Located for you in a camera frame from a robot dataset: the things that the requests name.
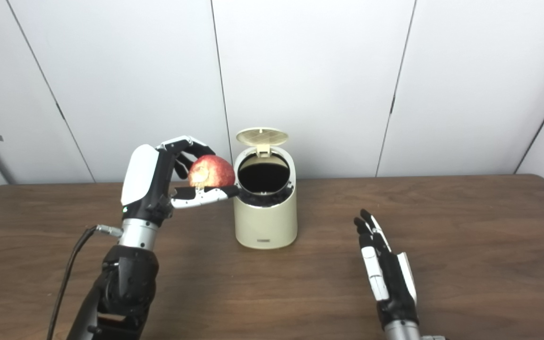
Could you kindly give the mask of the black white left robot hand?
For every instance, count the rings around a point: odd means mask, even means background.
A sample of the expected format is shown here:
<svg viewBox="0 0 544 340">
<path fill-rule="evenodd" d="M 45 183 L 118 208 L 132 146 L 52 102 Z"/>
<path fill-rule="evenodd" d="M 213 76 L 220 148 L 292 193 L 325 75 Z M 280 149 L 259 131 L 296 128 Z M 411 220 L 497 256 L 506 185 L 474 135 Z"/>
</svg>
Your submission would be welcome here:
<svg viewBox="0 0 544 340">
<path fill-rule="evenodd" d="M 215 155 L 215 152 L 191 136 L 171 138 L 156 147 L 143 144 L 134 150 L 121 192 L 123 221 L 138 219 L 161 226 L 172 216 L 174 209 L 203 206 L 239 196 L 241 189 L 235 183 L 203 188 L 178 187 L 170 194 L 172 174 L 176 172 L 186 179 L 188 166 L 194 164 L 186 154 L 197 157 Z"/>
</svg>

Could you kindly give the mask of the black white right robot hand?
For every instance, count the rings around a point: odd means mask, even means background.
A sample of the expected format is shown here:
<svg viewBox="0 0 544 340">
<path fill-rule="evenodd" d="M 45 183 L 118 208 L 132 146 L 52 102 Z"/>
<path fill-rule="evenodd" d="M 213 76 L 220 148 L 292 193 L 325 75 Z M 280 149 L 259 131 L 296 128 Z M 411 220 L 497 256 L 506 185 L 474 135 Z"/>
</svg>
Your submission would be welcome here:
<svg viewBox="0 0 544 340">
<path fill-rule="evenodd" d="M 380 224 L 369 211 L 361 209 L 354 224 L 382 327 L 392 322 L 419 325 L 417 292 L 407 254 L 391 250 Z"/>
</svg>

